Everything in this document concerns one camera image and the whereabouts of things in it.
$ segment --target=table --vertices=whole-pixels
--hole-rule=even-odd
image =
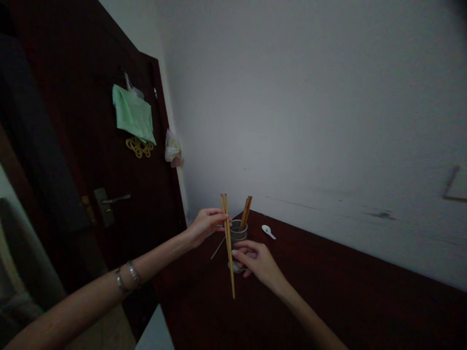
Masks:
[[[350,349],[460,349],[466,293],[250,211],[248,236]],[[277,240],[262,230],[271,227]],[[153,280],[176,349],[301,349],[312,342],[255,276],[235,275],[214,234]]]

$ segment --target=wall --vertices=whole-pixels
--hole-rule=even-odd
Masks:
[[[112,16],[114,21],[117,22],[126,36],[128,36],[139,51],[159,60],[167,117],[170,128],[177,132],[177,128],[174,123],[162,42],[160,33],[156,26],[156,7],[154,2],[151,0],[99,0],[99,2]],[[180,145],[182,150],[184,150],[182,141],[180,141]],[[177,172],[185,216],[188,219],[189,207],[185,192],[183,172],[179,168],[177,168]]]
[[[31,267],[31,270],[38,271],[39,275],[35,276],[37,279],[34,285],[35,290],[29,292],[40,299],[36,302],[47,310],[66,297],[66,293],[1,164],[0,198],[5,198],[8,201],[13,217],[22,230],[22,237],[18,237],[17,242],[23,242],[24,251],[32,252],[34,255],[33,260],[36,262],[36,266]]]
[[[456,9],[156,7],[191,213],[227,192],[237,214],[250,194],[253,210],[467,290],[466,204],[441,199],[467,158],[467,30]]]

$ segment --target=wooden chopsticks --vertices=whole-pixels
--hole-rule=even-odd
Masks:
[[[224,203],[224,195],[220,195],[220,199],[222,200],[222,211],[224,214],[229,213],[229,201],[227,200],[227,194],[225,194],[225,203]],[[234,265],[232,262],[232,241],[230,240],[230,219],[227,218],[224,221],[224,229],[225,229],[225,241],[227,243],[227,254],[229,255],[229,265],[230,265],[230,280],[232,282],[232,297],[235,299],[235,284],[234,284]]]
[[[248,196],[247,201],[245,202],[245,207],[243,209],[242,222],[240,223],[240,231],[245,229],[248,220],[248,214],[250,213],[251,200],[252,196]]]

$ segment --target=door lever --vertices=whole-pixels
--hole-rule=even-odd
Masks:
[[[131,198],[131,195],[130,194],[126,194],[124,196],[121,196],[121,197],[117,197],[117,198],[114,198],[114,199],[105,199],[103,201],[101,201],[102,204],[114,204],[115,202],[118,202],[119,200],[122,200],[122,199],[129,199]]]

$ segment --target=green cloth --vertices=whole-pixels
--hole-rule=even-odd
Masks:
[[[141,141],[156,144],[153,135],[151,105],[134,92],[114,85],[113,105],[117,111],[117,128],[125,130]]]

